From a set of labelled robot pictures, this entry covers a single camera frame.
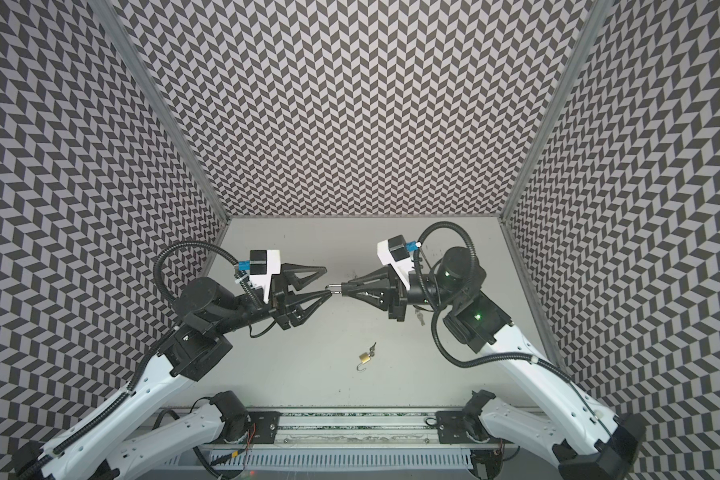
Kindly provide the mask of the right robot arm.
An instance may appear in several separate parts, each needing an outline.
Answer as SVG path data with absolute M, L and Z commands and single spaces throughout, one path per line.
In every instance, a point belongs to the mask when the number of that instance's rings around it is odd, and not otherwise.
M 624 479 L 637 460 L 646 422 L 618 415 L 578 387 L 481 290 L 485 271 L 465 247 L 452 247 L 432 271 L 417 274 L 411 257 L 381 254 L 382 268 L 330 292 L 353 298 L 402 320 L 409 306 L 442 306 L 451 335 L 476 357 L 496 364 L 536 403 L 538 415 L 497 394 L 473 393 L 462 409 L 464 430 L 475 442 L 504 440 L 555 467 L 564 479 Z

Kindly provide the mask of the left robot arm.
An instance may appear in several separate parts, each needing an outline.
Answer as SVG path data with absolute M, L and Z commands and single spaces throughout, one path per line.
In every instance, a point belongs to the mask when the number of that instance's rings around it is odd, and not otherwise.
M 245 446 L 256 424 L 230 390 L 146 434 L 134 431 L 160 414 L 175 394 L 199 382 L 231 351 L 227 334 L 271 319 L 287 330 L 306 322 L 329 298 L 305 286 L 327 272 L 323 266 L 285 264 L 251 280 L 237 273 L 244 294 L 216 280 L 191 281 L 171 305 L 178 325 L 153 344 L 128 383 L 69 430 L 41 444 L 30 441 L 12 456 L 20 479 L 133 479 L 162 461 L 207 443 Z

